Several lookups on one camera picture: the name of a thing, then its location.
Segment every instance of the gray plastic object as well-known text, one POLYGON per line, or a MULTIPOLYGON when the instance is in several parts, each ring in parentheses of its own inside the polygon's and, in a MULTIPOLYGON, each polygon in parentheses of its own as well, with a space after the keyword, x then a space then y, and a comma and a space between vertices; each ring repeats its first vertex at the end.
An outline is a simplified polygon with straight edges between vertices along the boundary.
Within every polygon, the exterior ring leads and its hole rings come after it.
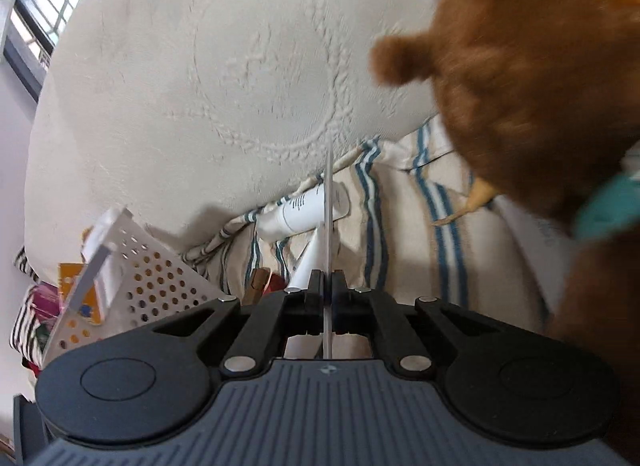
POLYGON ((526 450, 490 441, 455 419, 430 383, 382 361, 275 360, 254 380, 222 386, 183 432, 138 449, 57 440, 33 466, 623 466, 599 440, 526 450))

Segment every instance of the stuffed animal's ear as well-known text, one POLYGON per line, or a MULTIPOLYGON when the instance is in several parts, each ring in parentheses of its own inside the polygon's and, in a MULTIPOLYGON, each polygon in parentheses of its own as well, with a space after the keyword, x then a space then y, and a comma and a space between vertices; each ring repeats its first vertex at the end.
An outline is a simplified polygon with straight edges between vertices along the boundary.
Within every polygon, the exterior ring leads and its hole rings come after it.
POLYGON ((380 38, 369 53, 369 68, 378 84, 424 81, 433 73, 429 34, 380 38))

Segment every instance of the red object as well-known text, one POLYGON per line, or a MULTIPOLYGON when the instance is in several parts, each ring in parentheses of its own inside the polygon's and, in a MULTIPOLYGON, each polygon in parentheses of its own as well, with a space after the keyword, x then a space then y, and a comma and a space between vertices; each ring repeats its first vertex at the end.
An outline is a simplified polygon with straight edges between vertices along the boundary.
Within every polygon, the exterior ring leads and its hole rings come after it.
POLYGON ((281 277, 279 274, 273 273, 271 274, 269 283, 267 284, 267 287, 264 288, 264 292, 262 293, 262 295, 264 296, 265 294, 274 291, 281 291, 285 287, 287 287, 287 282, 284 281, 283 277, 281 277))

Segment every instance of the brown fur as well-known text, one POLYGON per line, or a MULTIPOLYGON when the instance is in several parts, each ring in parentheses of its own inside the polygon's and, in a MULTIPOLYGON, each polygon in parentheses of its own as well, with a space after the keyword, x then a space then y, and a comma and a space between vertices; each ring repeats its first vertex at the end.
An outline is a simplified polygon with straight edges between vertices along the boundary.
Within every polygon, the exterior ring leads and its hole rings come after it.
MULTIPOLYGON (((441 0, 428 31, 382 38, 370 66, 383 84, 431 78, 475 173, 567 228, 640 139, 640 0, 441 0)), ((553 331, 616 367, 626 408, 610 441, 640 463, 640 229, 627 235, 580 257, 553 331)))

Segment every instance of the brown plush toy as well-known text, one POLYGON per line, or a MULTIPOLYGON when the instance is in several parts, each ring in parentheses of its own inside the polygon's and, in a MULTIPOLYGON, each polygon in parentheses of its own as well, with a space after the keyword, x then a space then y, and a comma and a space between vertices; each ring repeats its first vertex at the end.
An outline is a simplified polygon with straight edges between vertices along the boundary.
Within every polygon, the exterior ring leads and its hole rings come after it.
MULTIPOLYGON (((466 210, 499 191, 570 231, 640 140, 640 0, 441 0, 429 30, 377 41, 370 67, 381 84, 431 80, 481 178, 466 210)), ((639 223, 586 244, 549 332, 616 369, 607 438, 640 464, 639 223)))

